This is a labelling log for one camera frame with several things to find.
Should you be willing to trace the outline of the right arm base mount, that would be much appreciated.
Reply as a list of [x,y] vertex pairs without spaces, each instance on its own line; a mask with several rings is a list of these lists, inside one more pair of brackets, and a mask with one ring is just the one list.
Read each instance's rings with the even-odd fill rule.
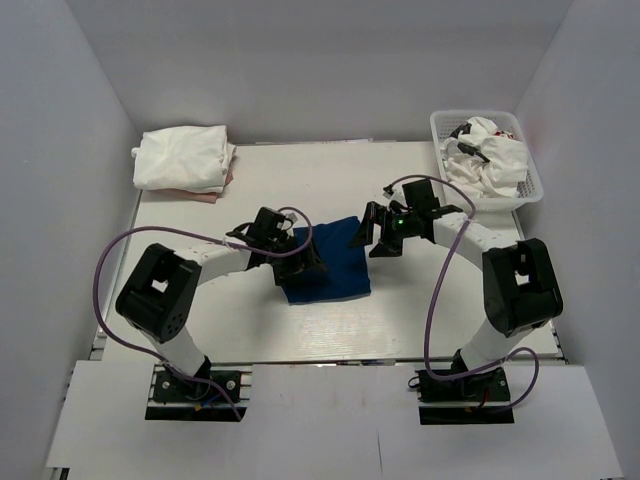
[[417,370],[407,386],[418,397],[420,424],[426,426],[506,425],[514,423],[504,369],[458,380],[439,381]]

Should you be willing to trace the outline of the white t-shirt red print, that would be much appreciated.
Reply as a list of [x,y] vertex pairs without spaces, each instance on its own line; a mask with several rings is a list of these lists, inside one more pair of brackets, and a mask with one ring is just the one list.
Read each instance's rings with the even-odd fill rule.
[[445,178],[472,199],[516,198],[528,148],[485,117],[471,117],[440,143]]

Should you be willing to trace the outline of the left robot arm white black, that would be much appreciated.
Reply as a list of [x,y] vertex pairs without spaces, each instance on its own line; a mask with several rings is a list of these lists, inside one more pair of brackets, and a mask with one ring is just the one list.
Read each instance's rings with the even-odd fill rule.
[[186,322],[196,290],[218,277],[263,265],[274,283],[301,287],[324,283],[328,267],[313,240],[313,228],[299,242],[293,232],[295,209],[261,208],[255,219],[226,233],[223,240],[174,251],[159,243],[147,247],[116,300],[116,311],[140,331],[176,372],[177,387],[199,399],[211,387],[211,363],[196,346]]

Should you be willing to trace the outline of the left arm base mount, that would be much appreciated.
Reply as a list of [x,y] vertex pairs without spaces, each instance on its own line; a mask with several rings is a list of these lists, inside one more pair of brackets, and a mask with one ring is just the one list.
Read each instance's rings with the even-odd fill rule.
[[179,378],[156,365],[151,377],[145,419],[176,422],[240,422],[249,406],[252,367],[211,364],[210,384]]

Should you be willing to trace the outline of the blue mickey t-shirt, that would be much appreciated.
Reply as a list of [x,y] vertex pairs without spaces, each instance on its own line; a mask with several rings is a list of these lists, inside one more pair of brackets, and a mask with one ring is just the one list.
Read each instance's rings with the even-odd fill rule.
[[307,270],[297,284],[284,285],[290,305],[343,301],[371,293],[365,250],[348,247],[359,224],[356,216],[350,216],[313,226],[313,245],[327,271]]

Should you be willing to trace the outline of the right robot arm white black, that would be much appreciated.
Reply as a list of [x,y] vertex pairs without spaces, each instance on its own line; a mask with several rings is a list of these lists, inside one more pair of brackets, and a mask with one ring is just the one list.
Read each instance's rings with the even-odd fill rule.
[[[461,397],[472,399],[488,385],[487,372],[518,353],[522,340],[558,317],[563,299],[545,243],[537,238],[511,241],[476,222],[476,206],[443,205],[433,191],[438,178],[414,174],[392,181],[384,189],[389,202],[365,207],[349,245],[370,247],[372,258],[402,255],[405,240],[420,238],[447,249],[427,310],[423,340],[425,371],[438,382],[451,382]],[[438,374],[431,363],[430,340],[436,303],[455,256],[482,273],[485,319],[460,348],[448,374]]]

